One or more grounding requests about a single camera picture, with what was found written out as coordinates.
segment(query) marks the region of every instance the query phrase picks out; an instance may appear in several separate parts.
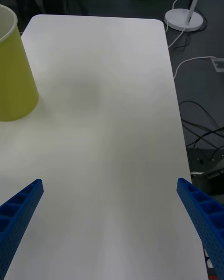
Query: floor lamp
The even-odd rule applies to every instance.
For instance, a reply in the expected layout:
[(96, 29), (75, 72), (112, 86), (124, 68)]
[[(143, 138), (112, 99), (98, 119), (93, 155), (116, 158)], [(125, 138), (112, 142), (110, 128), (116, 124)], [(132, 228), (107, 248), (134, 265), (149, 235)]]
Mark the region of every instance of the floor lamp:
[(165, 14), (165, 23), (169, 27), (179, 31), (196, 31), (203, 24), (203, 17), (196, 13), (195, 7), (198, 0), (192, 0), (190, 9), (175, 8)]

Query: blue plastic gripper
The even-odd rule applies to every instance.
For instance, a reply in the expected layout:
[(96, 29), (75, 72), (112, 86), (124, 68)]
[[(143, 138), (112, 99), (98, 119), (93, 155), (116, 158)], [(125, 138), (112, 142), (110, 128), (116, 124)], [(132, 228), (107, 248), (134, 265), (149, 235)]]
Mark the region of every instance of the blue plastic gripper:
[(179, 178), (176, 189), (216, 270), (224, 280), (224, 206)]
[(0, 206), (0, 280), (7, 273), (42, 195), (42, 180), (36, 179)]

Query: yellow paper cup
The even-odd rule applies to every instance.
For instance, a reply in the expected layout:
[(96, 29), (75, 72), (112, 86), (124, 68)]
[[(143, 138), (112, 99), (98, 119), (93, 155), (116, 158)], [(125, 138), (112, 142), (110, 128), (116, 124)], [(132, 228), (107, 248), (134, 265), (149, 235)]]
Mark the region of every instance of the yellow paper cup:
[(16, 14), (0, 5), (0, 121), (29, 114), (38, 91), (17, 28)]

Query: cup rim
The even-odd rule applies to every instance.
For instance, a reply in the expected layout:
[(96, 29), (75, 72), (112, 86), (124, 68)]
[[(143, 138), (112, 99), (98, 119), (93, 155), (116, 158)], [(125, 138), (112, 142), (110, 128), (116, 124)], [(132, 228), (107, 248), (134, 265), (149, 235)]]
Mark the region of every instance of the cup rim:
[(0, 38), (0, 43), (2, 43), (2, 42), (3, 42), (4, 40), (6, 40), (6, 39), (13, 33), (13, 31), (16, 29), (18, 19), (17, 19), (17, 16), (16, 16), (15, 12), (14, 12), (13, 10), (11, 10), (10, 8), (8, 8), (7, 6), (0, 4), (0, 8), (5, 8), (5, 9), (7, 9), (9, 12), (12, 13), (12, 15), (13, 15), (13, 17), (14, 17), (14, 22), (13, 22), (12, 28), (11, 28), (3, 37)]

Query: table top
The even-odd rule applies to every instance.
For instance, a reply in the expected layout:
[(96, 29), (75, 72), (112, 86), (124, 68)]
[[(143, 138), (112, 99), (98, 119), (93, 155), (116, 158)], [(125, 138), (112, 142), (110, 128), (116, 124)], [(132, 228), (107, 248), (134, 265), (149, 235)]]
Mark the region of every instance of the table top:
[(45, 192), (5, 279), (205, 280), (163, 23), (39, 15), (22, 40), (40, 100), (0, 123), (0, 200)]

